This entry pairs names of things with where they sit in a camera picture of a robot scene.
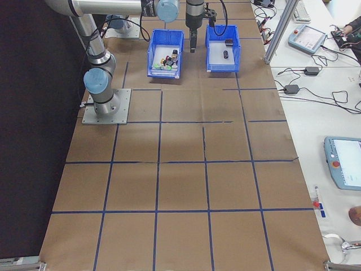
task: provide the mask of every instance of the table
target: table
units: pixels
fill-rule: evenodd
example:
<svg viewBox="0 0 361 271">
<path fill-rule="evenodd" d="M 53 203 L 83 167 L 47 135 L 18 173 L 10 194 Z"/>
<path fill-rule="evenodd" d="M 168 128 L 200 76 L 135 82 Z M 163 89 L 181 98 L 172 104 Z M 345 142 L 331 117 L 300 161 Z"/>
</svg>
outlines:
<svg viewBox="0 0 361 271">
<path fill-rule="evenodd" d="M 303 0 L 307 12 L 311 16 L 309 26 L 329 33 L 333 20 L 321 0 Z M 284 9 L 285 1 L 279 0 L 276 3 L 278 14 L 266 23 L 266 27 L 275 30 L 279 17 Z M 284 72 L 278 75 L 285 68 L 304 69 L 306 66 L 315 66 L 312 58 L 291 48 L 287 44 L 288 33 L 296 26 L 290 21 L 280 45 L 270 65 L 274 78 L 281 84 L 286 85 L 297 78 L 292 72 Z M 333 40 L 326 40 L 326 47 L 337 50 L 338 47 Z M 345 51 L 347 55 L 353 56 L 351 50 Z M 332 53 L 319 49 L 317 54 L 333 58 Z M 361 100 L 361 88 L 358 85 L 360 66 L 354 60 L 340 55 L 338 61 L 331 62 L 316 77 L 305 76 L 299 72 L 301 77 L 292 84 L 300 88 L 308 88 L 317 95 L 331 97 L 331 92 L 344 90 L 349 93 L 351 108 Z M 323 100 L 313 96 L 307 90 L 300 90 L 297 98 Z M 347 241 L 361 239 L 360 227 L 354 225 L 349 217 L 348 210 L 351 207 L 361 205 L 361 192 L 340 190 L 331 179 L 328 166 L 325 162 L 323 141 L 326 136 L 360 137 L 361 122 L 360 115 L 352 115 L 340 108 L 314 102 L 304 102 L 295 99 L 281 98 L 283 109 L 290 127 L 294 145 L 299 156 L 301 168 L 310 195 L 314 194 L 314 186 L 320 188 L 326 217 L 322 218 L 319 210 L 315 210 L 321 233 L 337 233 Z M 340 241 L 336 239 L 324 239 L 330 260 L 340 263 L 344 260 L 340 247 Z M 350 251 L 345 264 L 361 264 L 361 250 Z"/>
</svg>

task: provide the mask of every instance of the black wall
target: black wall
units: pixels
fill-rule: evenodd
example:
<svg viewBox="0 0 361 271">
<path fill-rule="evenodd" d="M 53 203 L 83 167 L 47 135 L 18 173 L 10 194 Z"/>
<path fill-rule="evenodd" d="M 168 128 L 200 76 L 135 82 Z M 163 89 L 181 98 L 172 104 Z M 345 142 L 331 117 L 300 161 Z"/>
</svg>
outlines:
<svg viewBox="0 0 361 271">
<path fill-rule="evenodd" d="M 42 0 L 1 1 L 0 259 L 40 252 L 78 89 L 83 96 L 83 56 L 68 17 Z"/>
</svg>

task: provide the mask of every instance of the blue plastic bin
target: blue plastic bin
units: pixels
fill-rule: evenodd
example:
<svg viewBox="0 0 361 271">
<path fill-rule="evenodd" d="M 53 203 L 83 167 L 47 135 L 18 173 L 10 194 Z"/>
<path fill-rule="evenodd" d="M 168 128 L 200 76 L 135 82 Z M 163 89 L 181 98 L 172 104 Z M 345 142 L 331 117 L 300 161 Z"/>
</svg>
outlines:
<svg viewBox="0 0 361 271">
<path fill-rule="evenodd" d="M 237 25 L 228 25 L 225 33 L 221 36 L 217 36 L 214 30 L 221 34 L 225 28 L 225 25 L 215 25 L 215 29 L 207 25 L 205 46 L 207 47 L 207 59 L 206 67 L 207 72 L 238 72 L 240 68 L 240 57 L 241 57 L 241 43 L 239 40 Z M 225 47 L 224 50 L 230 51 L 232 48 L 234 64 L 217 64 L 211 63 L 210 61 L 210 42 L 224 42 L 225 40 L 232 39 L 233 47 Z M 220 56 L 223 56 L 223 50 L 219 52 Z"/>
<path fill-rule="evenodd" d="M 148 77 L 179 78 L 182 66 L 183 43 L 184 33 L 182 30 L 154 29 L 148 48 Z M 158 50 L 162 52 L 165 50 L 165 53 L 161 54 L 163 56 L 161 58 L 165 58 L 167 55 L 172 54 L 172 48 L 178 49 L 178 69 L 176 71 L 152 69 L 154 58 L 159 58 L 160 55 Z"/>
</svg>

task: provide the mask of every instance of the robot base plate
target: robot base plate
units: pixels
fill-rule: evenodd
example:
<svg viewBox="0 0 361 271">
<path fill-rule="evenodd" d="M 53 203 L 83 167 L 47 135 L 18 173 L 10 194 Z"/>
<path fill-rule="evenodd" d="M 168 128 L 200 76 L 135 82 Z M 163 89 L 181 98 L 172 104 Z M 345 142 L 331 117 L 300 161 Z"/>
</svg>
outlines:
<svg viewBox="0 0 361 271">
<path fill-rule="evenodd" d="M 119 110 L 111 116 L 99 117 L 94 110 L 94 106 L 87 106 L 85 108 L 82 123 L 90 124 L 126 124 L 128 120 L 129 104 L 130 104 L 131 89 L 114 89 L 114 95 L 120 99 Z M 93 99 L 89 96 L 88 103 L 93 103 Z"/>
<path fill-rule="evenodd" d="M 140 18 L 129 18 L 129 20 L 139 24 Z M 121 34 L 116 32 L 113 28 L 109 28 L 104 38 L 124 38 L 124 39 L 139 39 L 139 26 L 132 24 L 133 27 L 127 33 Z"/>
</svg>

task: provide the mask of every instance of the screen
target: screen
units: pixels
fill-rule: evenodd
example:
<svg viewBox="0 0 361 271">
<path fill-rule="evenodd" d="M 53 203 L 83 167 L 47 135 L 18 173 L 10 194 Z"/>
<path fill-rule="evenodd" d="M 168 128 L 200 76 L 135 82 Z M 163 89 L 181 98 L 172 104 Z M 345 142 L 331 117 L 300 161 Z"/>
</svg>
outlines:
<svg viewBox="0 0 361 271">
<path fill-rule="evenodd" d="M 296 36 L 294 42 L 302 47 L 314 50 L 317 44 L 324 37 L 324 33 L 319 32 L 310 27 L 304 27 L 303 30 Z"/>
<path fill-rule="evenodd" d="M 361 142 L 334 139 L 344 183 L 361 186 Z"/>
</svg>

